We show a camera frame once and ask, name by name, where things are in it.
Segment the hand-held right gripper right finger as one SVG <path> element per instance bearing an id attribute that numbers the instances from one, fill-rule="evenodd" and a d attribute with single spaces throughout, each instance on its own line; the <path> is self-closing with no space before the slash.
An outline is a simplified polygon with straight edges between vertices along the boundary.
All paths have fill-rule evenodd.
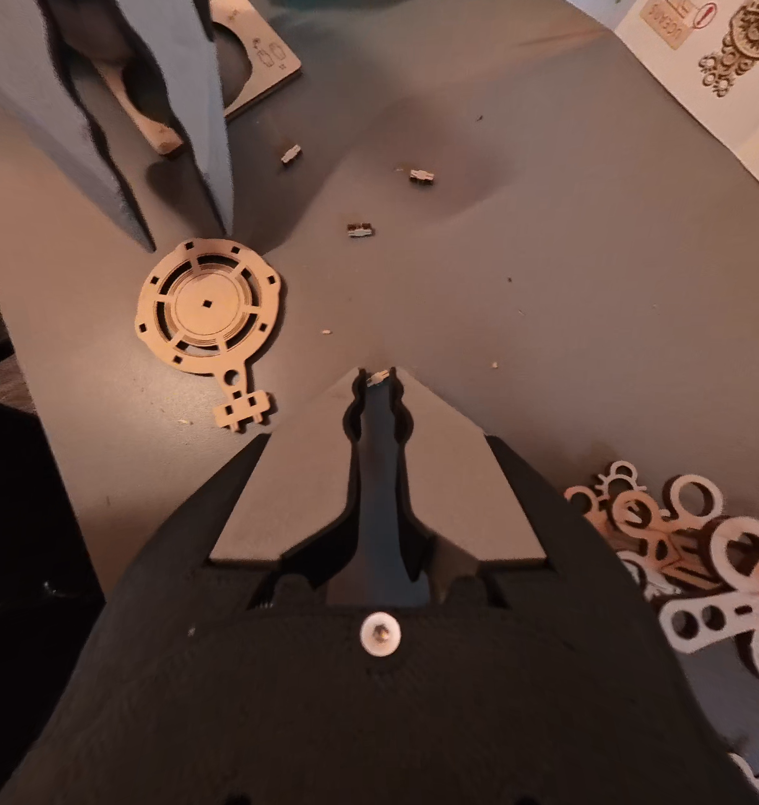
<path id="1" fill-rule="evenodd" d="M 451 582 L 547 563 L 483 428 L 406 369 L 388 377 L 397 443 L 399 546 L 411 580 Z"/>

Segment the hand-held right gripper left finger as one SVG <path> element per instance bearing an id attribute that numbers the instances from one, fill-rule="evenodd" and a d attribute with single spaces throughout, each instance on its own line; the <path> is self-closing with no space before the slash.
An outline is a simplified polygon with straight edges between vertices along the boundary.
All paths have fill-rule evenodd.
<path id="1" fill-rule="evenodd" d="M 304 576 L 316 589 L 358 542 L 364 369 L 278 425 L 214 544 L 223 567 Z"/>

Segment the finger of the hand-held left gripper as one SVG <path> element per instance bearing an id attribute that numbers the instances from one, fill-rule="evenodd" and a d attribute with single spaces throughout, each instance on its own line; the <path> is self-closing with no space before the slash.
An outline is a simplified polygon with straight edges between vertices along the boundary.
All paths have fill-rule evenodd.
<path id="1" fill-rule="evenodd" d="M 75 88 L 60 31 L 40 2 L 0 1 L 0 104 L 84 196 L 155 251 L 133 190 Z"/>
<path id="2" fill-rule="evenodd" d="M 234 222 L 234 182 L 223 90 L 208 2 L 117 1 L 136 46 L 157 68 L 173 122 L 226 235 Z"/>

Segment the round wooden disc part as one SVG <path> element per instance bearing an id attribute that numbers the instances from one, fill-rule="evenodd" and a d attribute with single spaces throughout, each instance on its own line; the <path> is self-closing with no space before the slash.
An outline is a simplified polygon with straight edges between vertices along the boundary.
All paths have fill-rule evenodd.
<path id="1" fill-rule="evenodd" d="M 270 395 L 249 387 L 247 363 L 268 343 L 281 312 L 283 281 L 262 256 L 224 238 L 183 241 L 153 268 L 140 292 L 135 331 L 165 364 L 213 377 L 225 400 L 219 428 L 263 424 Z"/>

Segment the pile of wooden model parts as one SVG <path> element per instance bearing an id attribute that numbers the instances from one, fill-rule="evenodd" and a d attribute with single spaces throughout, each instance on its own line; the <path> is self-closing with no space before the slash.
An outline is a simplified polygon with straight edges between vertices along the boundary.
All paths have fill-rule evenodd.
<path id="1" fill-rule="evenodd" d="M 668 480 L 658 501 L 626 460 L 564 497 L 583 502 L 583 516 L 635 579 L 677 653 L 733 641 L 759 678 L 758 518 L 727 515 L 716 484 L 691 473 Z"/>

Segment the curved wooden strip part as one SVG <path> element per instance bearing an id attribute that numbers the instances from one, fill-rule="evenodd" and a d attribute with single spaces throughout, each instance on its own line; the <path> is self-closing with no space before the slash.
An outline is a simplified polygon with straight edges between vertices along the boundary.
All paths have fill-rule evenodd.
<path id="1" fill-rule="evenodd" d="M 123 67 L 121 65 L 94 61 L 93 66 L 115 100 L 159 156 L 173 155 L 184 146 L 181 136 L 175 130 L 146 117 L 133 105 L 123 83 Z"/>

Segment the printed instruction sheet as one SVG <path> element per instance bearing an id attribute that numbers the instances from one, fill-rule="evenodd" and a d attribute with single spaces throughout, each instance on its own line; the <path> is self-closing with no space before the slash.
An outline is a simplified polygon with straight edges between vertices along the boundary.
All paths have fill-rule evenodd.
<path id="1" fill-rule="evenodd" d="M 634 2 L 614 32 L 759 182 L 759 1 Z"/>

